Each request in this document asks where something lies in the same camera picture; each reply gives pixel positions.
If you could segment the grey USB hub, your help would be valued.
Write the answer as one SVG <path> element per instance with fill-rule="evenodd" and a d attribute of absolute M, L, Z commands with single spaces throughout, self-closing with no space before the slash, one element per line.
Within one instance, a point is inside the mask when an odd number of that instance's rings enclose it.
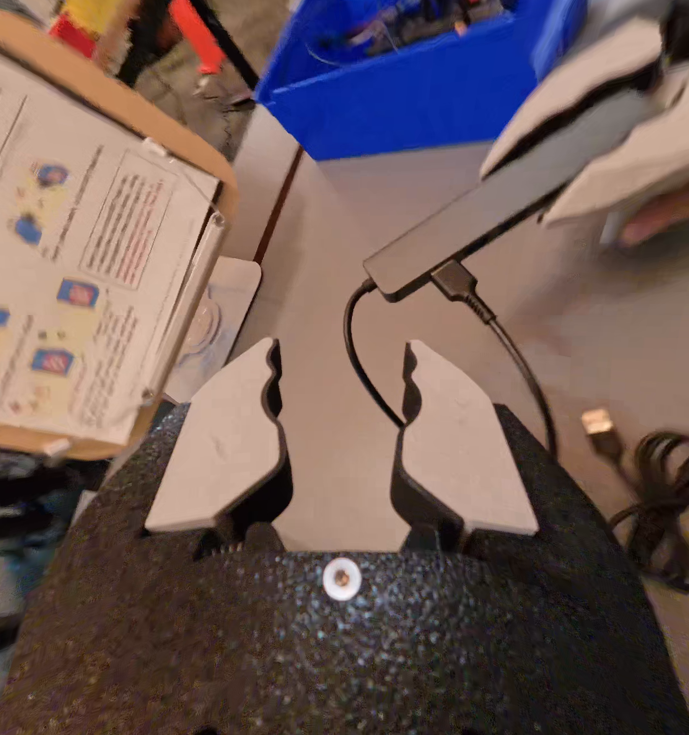
<path fill-rule="evenodd" d="M 635 90 L 602 100 L 372 254 L 363 262 L 367 280 L 387 301 L 408 297 L 446 262 L 464 260 L 551 202 L 655 114 L 650 96 Z"/>

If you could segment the grey desk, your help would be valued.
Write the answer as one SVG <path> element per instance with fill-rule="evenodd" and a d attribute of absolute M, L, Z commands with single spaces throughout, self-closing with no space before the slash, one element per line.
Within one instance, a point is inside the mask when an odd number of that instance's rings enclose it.
<path fill-rule="evenodd" d="M 396 428 L 349 365 L 343 311 L 365 279 L 363 260 L 473 187 L 486 150 L 300 160 L 234 351 L 265 336 L 280 341 L 294 498 L 277 529 L 292 550 L 396 550 L 404 540 L 389 499 Z M 592 452 L 582 413 L 607 409 L 631 448 L 651 431 L 689 433 L 689 223 L 636 250 L 601 247 L 600 229 L 544 228 L 532 218 L 466 267 L 541 382 L 563 466 L 609 518 L 630 495 Z M 419 339 L 544 437 L 504 348 L 433 285 L 397 304 L 362 299 L 353 336 L 393 409 L 402 404 L 404 345 Z"/>

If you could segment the blue plastic bin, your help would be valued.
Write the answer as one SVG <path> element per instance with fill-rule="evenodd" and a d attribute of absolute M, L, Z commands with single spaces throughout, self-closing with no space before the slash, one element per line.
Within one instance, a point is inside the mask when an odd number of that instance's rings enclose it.
<path fill-rule="evenodd" d="M 256 89 L 316 161 L 494 140 L 585 24 L 588 2 L 503 12 L 368 56 L 346 35 L 408 2 L 300 2 Z"/>

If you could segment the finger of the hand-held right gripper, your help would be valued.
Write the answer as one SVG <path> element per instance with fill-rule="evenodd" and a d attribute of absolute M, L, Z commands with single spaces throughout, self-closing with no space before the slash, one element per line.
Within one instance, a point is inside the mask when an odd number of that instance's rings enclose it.
<path fill-rule="evenodd" d="M 664 52 L 661 23 L 624 23 L 553 69 L 505 125 L 479 178 L 522 157 L 599 101 L 625 89 L 652 88 Z"/>
<path fill-rule="evenodd" d="M 656 115 L 591 161 L 545 211 L 546 227 L 591 217 L 620 228 L 652 198 L 689 183 L 689 62 L 673 66 L 652 95 Z"/>

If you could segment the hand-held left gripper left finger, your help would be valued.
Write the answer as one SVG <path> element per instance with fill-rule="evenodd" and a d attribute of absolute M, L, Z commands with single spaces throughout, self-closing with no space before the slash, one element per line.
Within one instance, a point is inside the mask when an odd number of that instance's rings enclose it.
<path fill-rule="evenodd" d="M 265 337 L 207 381 L 186 418 L 145 522 L 151 534 L 272 523 L 293 497 L 279 420 L 279 341 Z"/>

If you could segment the person's right hand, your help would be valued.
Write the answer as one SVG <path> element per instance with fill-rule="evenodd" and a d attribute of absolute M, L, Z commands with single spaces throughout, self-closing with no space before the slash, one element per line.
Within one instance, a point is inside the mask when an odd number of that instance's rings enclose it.
<path fill-rule="evenodd" d="M 635 246 L 689 220 L 689 182 L 644 204 L 624 224 L 617 242 Z"/>

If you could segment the black metal leg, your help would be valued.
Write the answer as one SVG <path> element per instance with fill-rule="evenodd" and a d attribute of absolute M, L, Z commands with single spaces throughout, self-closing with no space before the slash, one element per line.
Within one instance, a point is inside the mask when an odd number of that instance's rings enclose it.
<path fill-rule="evenodd" d="M 191 1 L 191 5 L 200 17 L 202 25 L 211 36 L 211 43 L 231 62 L 248 89 L 254 92 L 259 83 L 257 72 L 235 43 L 230 33 L 222 25 L 211 5 L 206 1 Z"/>

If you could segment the yellow and red object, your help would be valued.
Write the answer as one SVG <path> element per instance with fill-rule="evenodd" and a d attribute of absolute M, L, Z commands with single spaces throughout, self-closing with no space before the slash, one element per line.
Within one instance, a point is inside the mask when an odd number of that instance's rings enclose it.
<path fill-rule="evenodd" d="M 47 33 L 97 65 L 106 66 L 141 1 L 65 1 Z"/>

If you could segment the wooden document stand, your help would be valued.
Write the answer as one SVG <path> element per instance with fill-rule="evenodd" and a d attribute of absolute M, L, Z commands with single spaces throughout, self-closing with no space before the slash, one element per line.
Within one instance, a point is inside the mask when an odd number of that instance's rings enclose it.
<path fill-rule="evenodd" d="M 42 456 L 65 455 L 73 459 L 103 459 L 116 456 L 149 428 L 153 410 L 162 398 L 169 376 L 184 348 L 189 326 L 199 303 L 205 298 L 211 273 L 216 267 L 223 240 L 239 203 L 236 177 L 228 161 L 201 137 L 151 105 L 123 84 L 106 77 L 92 62 L 50 39 L 45 32 L 16 15 L 0 10 L 0 54 L 33 73 L 76 102 L 103 115 L 111 122 L 153 143 L 177 159 L 220 181 L 199 242 L 180 293 L 169 334 L 170 355 L 160 389 L 137 415 L 129 438 L 122 445 L 88 439 L 27 431 L 4 431 L 0 427 L 0 450 Z"/>

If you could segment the printed instruction sheet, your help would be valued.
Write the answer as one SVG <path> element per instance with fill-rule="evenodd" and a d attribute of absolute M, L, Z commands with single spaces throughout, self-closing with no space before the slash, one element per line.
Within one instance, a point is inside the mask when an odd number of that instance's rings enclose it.
<path fill-rule="evenodd" d="M 0 427 L 122 445 L 220 181 L 0 54 Z"/>

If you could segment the red plastic object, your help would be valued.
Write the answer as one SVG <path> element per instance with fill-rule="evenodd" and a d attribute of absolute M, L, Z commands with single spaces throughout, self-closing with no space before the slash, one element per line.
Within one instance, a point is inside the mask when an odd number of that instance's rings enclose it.
<path fill-rule="evenodd" d="M 192 46 L 203 76 L 217 75 L 226 60 L 224 51 L 191 1 L 171 1 L 169 13 L 182 36 Z"/>

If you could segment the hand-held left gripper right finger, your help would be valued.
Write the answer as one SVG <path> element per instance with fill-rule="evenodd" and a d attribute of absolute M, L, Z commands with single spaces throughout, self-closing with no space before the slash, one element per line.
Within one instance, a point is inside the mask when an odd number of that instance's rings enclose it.
<path fill-rule="evenodd" d="M 421 340 L 405 346 L 403 379 L 391 476 L 397 514 L 444 536 L 535 535 L 533 505 L 487 393 Z"/>

